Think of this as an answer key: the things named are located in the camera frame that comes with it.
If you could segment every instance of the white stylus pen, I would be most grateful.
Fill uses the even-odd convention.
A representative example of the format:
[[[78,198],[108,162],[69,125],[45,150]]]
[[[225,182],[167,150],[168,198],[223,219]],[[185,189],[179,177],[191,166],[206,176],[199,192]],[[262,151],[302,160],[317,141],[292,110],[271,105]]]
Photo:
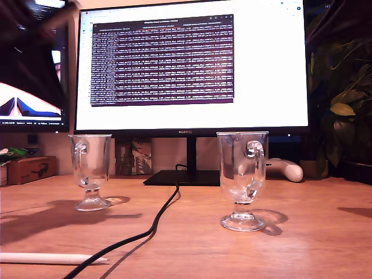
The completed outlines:
[[[43,263],[43,264],[81,264],[91,255],[57,253],[0,253],[0,263]],[[93,264],[106,263],[100,257]]]

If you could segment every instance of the monitor base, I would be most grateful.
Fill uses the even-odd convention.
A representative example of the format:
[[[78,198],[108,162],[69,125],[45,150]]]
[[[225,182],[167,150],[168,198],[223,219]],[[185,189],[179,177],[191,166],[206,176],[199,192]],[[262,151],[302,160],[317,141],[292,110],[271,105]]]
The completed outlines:
[[[173,186],[220,186],[219,170],[197,170],[189,173],[186,170],[161,170],[144,181],[145,185]]]

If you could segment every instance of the monitor stand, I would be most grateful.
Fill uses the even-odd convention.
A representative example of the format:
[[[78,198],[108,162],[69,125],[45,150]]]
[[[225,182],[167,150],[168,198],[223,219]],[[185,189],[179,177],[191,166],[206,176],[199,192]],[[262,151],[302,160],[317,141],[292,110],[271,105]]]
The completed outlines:
[[[196,169],[196,137],[187,137],[187,170],[161,170],[144,181],[145,185],[220,186],[219,170]]]

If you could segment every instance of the glass handle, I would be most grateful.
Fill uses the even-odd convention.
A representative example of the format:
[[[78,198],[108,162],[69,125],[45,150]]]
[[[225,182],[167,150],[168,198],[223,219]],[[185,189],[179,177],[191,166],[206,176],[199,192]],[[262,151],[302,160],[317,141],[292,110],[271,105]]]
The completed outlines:
[[[246,144],[247,157],[249,159],[255,158],[255,177],[261,176],[265,177],[266,175],[266,165],[265,165],[265,154],[263,146],[259,141],[249,141]]]
[[[86,154],[87,153],[87,145],[82,143],[82,142],[78,142],[77,144],[75,144],[75,156],[74,156],[74,167],[75,167],[75,170],[78,170],[80,169],[80,166],[81,166],[81,154]]]

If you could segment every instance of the white game controller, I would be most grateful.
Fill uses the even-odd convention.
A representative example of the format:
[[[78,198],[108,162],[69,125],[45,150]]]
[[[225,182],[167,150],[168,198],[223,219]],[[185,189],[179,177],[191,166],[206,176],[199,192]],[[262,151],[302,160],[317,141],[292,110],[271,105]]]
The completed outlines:
[[[266,173],[269,176],[270,174],[283,174],[293,182],[300,182],[303,178],[303,171],[298,164],[279,158],[266,160]]]

